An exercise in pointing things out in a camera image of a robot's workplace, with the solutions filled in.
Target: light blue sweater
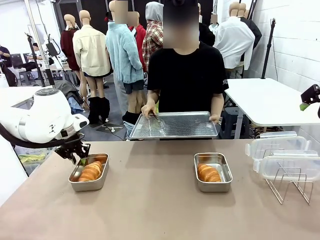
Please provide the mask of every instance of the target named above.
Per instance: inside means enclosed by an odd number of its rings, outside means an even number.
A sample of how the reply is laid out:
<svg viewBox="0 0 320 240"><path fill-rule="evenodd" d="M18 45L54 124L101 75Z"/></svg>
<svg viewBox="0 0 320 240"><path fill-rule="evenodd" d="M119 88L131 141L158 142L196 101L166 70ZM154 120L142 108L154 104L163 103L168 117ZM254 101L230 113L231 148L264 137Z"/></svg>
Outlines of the light blue sweater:
<svg viewBox="0 0 320 240"><path fill-rule="evenodd" d="M126 84L144 79L136 39L126 24L109 22L105 44L117 79Z"/></svg>

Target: stool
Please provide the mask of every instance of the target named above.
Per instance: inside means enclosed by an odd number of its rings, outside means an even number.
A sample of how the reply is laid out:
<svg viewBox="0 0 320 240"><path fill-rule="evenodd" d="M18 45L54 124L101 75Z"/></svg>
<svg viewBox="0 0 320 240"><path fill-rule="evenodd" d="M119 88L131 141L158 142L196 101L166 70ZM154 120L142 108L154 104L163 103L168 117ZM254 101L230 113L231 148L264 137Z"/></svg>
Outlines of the stool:
<svg viewBox="0 0 320 240"><path fill-rule="evenodd" d="M238 107L226 107L222 113L222 123L219 132L219 137L221 139L233 139L232 131L236 129L236 124L238 120L239 108ZM249 119L246 115L243 115L242 128L241 128L241 139L249 138Z"/></svg>
<svg viewBox="0 0 320 240"><path fill-rule="evenodd" d="M19 80L20 80L21 85L22 85L21 76L23 76L23 80L24 80L26 85L30 85L29 76L31 76L32 80L34 82L36 82L34 76L31 74L30 71L22 71L22 72L19 72Z"/></svg>

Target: white wall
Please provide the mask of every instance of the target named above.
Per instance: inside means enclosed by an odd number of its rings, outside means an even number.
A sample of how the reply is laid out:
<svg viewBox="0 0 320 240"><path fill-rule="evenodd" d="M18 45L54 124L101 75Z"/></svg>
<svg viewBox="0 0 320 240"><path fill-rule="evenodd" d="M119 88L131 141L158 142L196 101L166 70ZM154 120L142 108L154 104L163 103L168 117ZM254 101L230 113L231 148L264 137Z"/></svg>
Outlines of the white wall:
<svg viewBox="0 0 320 240"><path fill-rule="evenodd" d="M57 43L60 42L60 33L52 3L49 0L45 0L38 4L48 34L53 35ZM30 0L30 6L35 24L42 24L36 2ZM21 0L14 3L1 4L0 16L2 19L0 44L9 49L12 54L30 53L30 46L25 35L25 33L29 32L28 25L30 25L25 2Z"/></svg>
<svg viewBox="0 0 320 240"><path fill-rule="evenodd" d="M223 20L228 18L232 2L234 1L219 1ZM242 2L247 4L247 9L250 7L251 1ZM320 85L319 8L319 0L259 0L253 21L259 27L262 38L253 52L249 77L261 77L271 29L270 21L275 18L274 46L271 47L266 77L277 79L277 70L279 82L300 92L313 84ZM320 126L294 129L299 135L312 140L313 148L320 152Z"/></svg>

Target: hand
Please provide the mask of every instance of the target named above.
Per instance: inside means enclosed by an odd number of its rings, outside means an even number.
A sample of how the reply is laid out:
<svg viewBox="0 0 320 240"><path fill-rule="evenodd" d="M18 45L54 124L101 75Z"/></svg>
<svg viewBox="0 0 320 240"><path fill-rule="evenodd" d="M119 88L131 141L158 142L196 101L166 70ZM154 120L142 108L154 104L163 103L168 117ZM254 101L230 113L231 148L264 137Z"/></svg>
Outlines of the hand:
<svg viewBox="0 0 320 240"><path fill-rule="evenodd" d="M148 119L149 118L149 113L156 113L157 112L157 108L156 108L156 104L153 101L148 101L146 103L146 105L144 105L141 108L141 112L142 114Z"/></svg>
<svg viewBox="0 0 320 240"><path fill-rule="evenodd" d="M214 124L217 124L217 122L219 121L219 119L220 119L220 116L217 115L217 114L213 114L213 115L211 115L211 117L209 118L209 120L210 120L210 121L213 121Z"/></svg>

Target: black boots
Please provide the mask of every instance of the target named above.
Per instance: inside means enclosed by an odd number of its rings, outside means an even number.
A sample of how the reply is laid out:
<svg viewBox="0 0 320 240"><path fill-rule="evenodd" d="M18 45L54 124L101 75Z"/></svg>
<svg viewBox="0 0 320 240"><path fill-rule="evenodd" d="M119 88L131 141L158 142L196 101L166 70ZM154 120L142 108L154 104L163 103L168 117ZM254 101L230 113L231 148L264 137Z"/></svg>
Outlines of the black boots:
<svg viewBox="0 0 320 240"><path fill-rule="evenodd" d="M108 99L100 98L100 116L103 123L106 123L106 119L109 117L110 113L110 102Z"/></svg>
<svg viewBox="0 0 320 240"><path fill-rule="evenodd" d="M122 120L132 125L135 125L136 122L138 121L139 116L140 116L140 113L132 113L132 112L126 111L125 115L123 115L122 117Z"/></svg>
<svg viewBox="0 0 320 240"><path fill-rule="evenodd" d="M88 116L90 124L98 124L99 123L99 116L101 116L102 122L105 123L106 119L109 117L110 112L110 103L109 100L104 98L90 97L88 99L90 102L89 108L90 113Z"/></svg>

